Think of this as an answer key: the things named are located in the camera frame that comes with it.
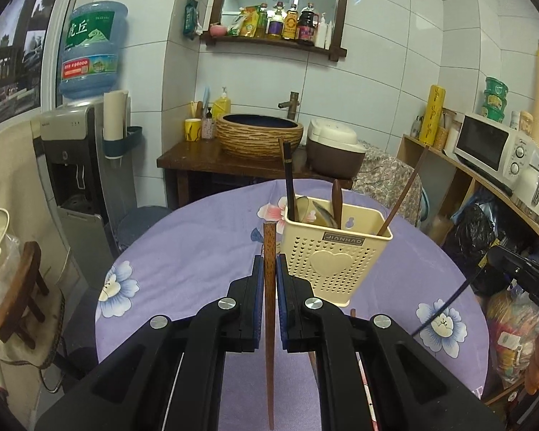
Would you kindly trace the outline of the dark wooden sink table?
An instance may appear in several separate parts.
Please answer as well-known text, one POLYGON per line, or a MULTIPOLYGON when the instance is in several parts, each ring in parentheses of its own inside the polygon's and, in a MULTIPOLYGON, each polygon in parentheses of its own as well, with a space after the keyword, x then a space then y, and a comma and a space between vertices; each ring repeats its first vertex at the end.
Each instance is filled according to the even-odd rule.
POLYGON ((167 205, 176 209, 224 191, 284 177, 281 159, 231 156, 217 140, 180 142, 156 160, 167 205))

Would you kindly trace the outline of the wooden shelf unit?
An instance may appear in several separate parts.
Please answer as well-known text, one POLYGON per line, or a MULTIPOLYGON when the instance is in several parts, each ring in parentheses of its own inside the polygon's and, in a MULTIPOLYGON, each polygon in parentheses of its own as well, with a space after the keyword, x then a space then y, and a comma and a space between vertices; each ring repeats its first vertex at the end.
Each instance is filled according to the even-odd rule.
POLYGON ((429 203, 425 229, 423 230, 438 246, 442 246, 453 228, 451 217, 478 190, 487 189, 501 201, 510 212, 536 234, 539 240, 539 224, 512 203, 509 196, 464 164, 450 159, 441 151, 428 149, 423 163, 427 169, 420 172, 421 182, 427 196, 430 195, 430 180, 436 182, 435 198, 429 203))

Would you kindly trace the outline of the woven basin sink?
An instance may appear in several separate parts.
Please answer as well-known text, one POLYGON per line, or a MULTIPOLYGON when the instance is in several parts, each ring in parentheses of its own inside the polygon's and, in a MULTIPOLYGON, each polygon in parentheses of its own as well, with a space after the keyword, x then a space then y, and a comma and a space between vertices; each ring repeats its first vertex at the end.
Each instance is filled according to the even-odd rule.
POLYGON ((227 114, 216 121, 216 137, 228 154, 243 159, 280 159, 281 142, 294 151, 304 127, 298 122, 254 114, 227 114))

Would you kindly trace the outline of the wall shelf with bottles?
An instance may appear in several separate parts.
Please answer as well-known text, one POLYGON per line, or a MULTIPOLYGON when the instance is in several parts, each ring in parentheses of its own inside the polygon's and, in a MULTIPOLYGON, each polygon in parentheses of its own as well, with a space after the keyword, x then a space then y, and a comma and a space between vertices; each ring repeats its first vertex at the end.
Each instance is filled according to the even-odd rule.
POLYGON ((200 36, 314 52, 337 62, 346 57, 342 33, 349 0, 213 0, 209 26, 200 36))

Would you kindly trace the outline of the paper cup stack holder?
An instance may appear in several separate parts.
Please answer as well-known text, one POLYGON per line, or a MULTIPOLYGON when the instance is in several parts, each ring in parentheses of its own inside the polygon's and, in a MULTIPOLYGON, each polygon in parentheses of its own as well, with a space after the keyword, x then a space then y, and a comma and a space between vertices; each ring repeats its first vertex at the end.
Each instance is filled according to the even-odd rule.
POLYGON ((142 141, 140 126, 128 126, 128 91, 106 92, 103 98, 103 152, 107 159, 121 159, 142 141))

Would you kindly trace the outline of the small wooden stool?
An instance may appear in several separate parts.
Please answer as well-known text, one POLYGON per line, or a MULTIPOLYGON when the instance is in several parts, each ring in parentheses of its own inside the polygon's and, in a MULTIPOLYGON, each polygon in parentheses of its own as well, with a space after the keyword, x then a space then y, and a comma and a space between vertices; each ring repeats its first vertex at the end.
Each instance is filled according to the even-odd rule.
POLYGON ((38 323, 45 322, 45 314, 33 298, 34 287, 42 296, 49 294, 45 281, 41 276, 41 247, 36 241, 24 243, 23 251, 16 273, 0 304, 0 341, 6 343, 13 335, 30 349, 36 348, 36 341, 31 337, 22 319, 29 310, 38 323))

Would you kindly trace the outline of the yellow tall box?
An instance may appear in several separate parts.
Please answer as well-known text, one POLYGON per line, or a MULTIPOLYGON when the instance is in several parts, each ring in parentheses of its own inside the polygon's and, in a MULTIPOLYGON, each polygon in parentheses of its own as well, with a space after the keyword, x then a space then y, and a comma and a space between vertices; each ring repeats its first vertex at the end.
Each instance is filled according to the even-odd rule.
POLYGON ((427 108, 421 122, 419 140, 432 146, 439 128, 446 91, 441 86, 432 85, 427 99, 427 108))

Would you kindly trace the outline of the floral cloth covered chair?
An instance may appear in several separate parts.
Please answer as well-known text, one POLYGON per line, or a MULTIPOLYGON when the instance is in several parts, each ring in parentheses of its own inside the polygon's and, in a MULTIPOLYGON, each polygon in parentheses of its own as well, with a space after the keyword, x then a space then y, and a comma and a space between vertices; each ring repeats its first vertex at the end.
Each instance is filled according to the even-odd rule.
MULTIPOLYGON (((351 189, 392 209, 414 171, 413 167, 365 141, 359 141, 359 144, 364 147, 365 155, 351 189)), ((417 176, 397 212, 414 227, 420 222, 422 189, 417 176)))

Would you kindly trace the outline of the bronze faucet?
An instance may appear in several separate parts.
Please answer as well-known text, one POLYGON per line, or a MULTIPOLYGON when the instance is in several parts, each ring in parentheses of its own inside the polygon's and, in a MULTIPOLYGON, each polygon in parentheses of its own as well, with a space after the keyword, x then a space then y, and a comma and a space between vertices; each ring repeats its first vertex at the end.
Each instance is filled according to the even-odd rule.
POLYGON ((298 92, 290 92, 290 97, 287 101, 279 102, 279 109, 287 110, 287 119, 296 122, 297 109, 300 105, 298 92))

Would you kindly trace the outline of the yellow mug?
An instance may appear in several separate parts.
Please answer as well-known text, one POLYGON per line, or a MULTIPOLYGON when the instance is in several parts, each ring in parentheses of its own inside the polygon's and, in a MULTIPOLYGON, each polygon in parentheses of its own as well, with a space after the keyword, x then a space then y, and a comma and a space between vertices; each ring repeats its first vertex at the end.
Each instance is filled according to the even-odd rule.
POLYGON ((184 120, 184 133, 187 142, 197 142, 201 139, 202 119, 190 118, 184 120))

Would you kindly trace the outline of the brown white rice cooker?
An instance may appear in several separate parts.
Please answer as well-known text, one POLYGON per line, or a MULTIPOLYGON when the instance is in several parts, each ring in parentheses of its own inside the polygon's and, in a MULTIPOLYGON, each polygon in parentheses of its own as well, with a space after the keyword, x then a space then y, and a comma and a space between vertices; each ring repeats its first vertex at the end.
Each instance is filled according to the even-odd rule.
POLYGON ((308 125, 305 149, 313 171, 343 180, 356 177, 366 153, 354 129, 341 122, 318 118, 308 125))

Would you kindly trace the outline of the black plastic bag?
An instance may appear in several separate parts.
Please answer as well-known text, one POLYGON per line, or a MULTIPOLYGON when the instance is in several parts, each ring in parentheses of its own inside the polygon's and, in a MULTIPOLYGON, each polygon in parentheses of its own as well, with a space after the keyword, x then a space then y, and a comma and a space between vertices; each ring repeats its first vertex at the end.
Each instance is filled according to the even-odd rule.
POLYGON ((452 216, 452 222, 442 249, 469 278, 480 272, 489 248, 502 239, 496 196, 487 189, 478 190, 452 216))

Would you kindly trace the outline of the white microwave oven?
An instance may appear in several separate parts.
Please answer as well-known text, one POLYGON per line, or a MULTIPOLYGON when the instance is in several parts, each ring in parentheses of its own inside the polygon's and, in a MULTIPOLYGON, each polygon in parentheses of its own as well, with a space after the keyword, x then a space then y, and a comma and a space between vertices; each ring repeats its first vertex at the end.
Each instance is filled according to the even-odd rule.
POLYGON ((511 196, 535 149, 535 141, 526 133, 477 114, 465 114, 454 153, 511 196))

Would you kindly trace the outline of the blue water bottle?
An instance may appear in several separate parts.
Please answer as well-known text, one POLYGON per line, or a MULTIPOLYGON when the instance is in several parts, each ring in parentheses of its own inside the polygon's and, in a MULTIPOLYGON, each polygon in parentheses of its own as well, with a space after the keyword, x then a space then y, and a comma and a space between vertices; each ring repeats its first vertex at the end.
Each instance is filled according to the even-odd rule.
POLYGON ((127 16, 126 5, 116 1, 93 2, 72 12, 61 57, 61 96, 86 99, 114 89, 127 16))

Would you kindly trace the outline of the green stacked bowls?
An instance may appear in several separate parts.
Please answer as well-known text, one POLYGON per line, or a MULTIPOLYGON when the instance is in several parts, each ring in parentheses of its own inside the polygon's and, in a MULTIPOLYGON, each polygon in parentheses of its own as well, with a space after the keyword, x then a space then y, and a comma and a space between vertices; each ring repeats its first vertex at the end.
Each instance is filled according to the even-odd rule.
POLYGON ((481 114, 490 120, 503 122, 505 119, 508 86, 494 77, 487 77, 485 84, 481 114))

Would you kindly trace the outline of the beige plastic utensil holder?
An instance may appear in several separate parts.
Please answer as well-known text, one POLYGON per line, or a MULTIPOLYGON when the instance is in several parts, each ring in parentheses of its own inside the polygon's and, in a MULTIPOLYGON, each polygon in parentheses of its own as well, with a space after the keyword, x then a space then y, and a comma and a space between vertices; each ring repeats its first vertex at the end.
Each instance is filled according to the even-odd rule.
MULTIPOLYGON (((313 198, 331 213, 331 203, 313 198)), ((280 243, 289 273, 308 280, 316 297, 336 306, 348 306, 350 298, 392 241, 391 229, 377 236, 383 224, 377 209, 345 203, 342 228, 292 222, 284 216, 280 243)))

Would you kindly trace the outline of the dark wooden spoon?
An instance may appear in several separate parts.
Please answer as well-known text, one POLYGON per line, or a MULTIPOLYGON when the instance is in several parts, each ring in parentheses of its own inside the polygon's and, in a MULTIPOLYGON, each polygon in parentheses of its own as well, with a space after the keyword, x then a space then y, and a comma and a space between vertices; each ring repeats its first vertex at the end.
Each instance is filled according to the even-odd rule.
POLYGON ((333 217, 338 229, 342 228, 342 187, 338 179, 332 184, 331 206, 333 217))

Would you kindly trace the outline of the black chopstick gold band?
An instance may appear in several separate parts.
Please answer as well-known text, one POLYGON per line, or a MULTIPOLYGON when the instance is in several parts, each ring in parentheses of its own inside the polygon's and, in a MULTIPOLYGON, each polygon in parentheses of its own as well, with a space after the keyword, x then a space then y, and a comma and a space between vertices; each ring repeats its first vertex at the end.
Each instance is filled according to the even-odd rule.
POLYGON ((476 278, 482 273, 483 269, 477 269, 476 273, 473 273, 472 276, 469 276, 465 279, 464 283, 461 284, 459 288, 440 306, 439 309, 435 309, 434 312, 420 325, 420 327, 411 334, 411 337, 414 338, 417 335, 420 335, 424 329, 427 327, 440 315, 442 314, 461 294, 468 289, 468 287, 474 283, 476 278))

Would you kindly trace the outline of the clear plastic spoon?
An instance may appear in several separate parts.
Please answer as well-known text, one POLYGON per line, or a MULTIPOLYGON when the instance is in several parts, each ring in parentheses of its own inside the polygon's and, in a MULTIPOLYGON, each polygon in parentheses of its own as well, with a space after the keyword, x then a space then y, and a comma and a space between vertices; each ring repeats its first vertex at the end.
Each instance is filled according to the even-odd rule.
POLYGON ((310 224, 316 220, 314 205, 308 196, 298 196, 296 207, 296 219, 298 222, 310 224))

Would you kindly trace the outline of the black chopstick group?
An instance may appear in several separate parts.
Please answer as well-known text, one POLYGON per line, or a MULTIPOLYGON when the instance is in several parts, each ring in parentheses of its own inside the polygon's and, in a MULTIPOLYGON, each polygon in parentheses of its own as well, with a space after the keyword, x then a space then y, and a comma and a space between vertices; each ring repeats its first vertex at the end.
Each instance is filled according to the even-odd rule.
POLYGON ((293 159, 291 144, 288 141, 283 142, 284 156, 286 159, 286 194, 287 194, 287 206, 288 206, 288 219, 292 222, 296 220, 296 196, 294 191, 294 178, 293 178, 293 159))

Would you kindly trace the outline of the large metal spoon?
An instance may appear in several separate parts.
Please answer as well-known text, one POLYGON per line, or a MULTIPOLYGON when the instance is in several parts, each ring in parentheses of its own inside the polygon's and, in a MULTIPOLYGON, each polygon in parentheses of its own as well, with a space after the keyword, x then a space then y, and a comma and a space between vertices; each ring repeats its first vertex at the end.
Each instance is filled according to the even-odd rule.
POLYGON ((326 207, 324 207, 315 199, 312 201, 312 204, 313 204, 313 208, 315 212, 315 220, 314 220, 315 225, 320 226, 320 227, 330 228, 330 229, 339 228, 337 221, 335 220, 335 217, 326 207))

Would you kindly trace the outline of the yellow soap bottle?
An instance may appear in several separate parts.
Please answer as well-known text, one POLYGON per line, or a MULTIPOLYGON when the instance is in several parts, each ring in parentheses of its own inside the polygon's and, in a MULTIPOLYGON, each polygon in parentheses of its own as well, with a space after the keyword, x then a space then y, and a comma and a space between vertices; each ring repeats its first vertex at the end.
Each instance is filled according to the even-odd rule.
POLYGON ((223 118, 224 115, 231 113, 231 99, 227 95, 227 88, 222 88, 221 95, 213 102, 212 118, 215 121, 223 118))

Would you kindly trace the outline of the water dispenser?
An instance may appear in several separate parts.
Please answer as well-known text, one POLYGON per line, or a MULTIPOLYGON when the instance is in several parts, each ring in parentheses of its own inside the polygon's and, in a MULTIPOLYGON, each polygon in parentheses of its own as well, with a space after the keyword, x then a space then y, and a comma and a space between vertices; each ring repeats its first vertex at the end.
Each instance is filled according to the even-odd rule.
POLYGON ((137 208, 132 159, 103 150, 103 101, 78 102, 38 116, 56 215, 89 287, 102 287, 118 258, 119 223, 137 208))

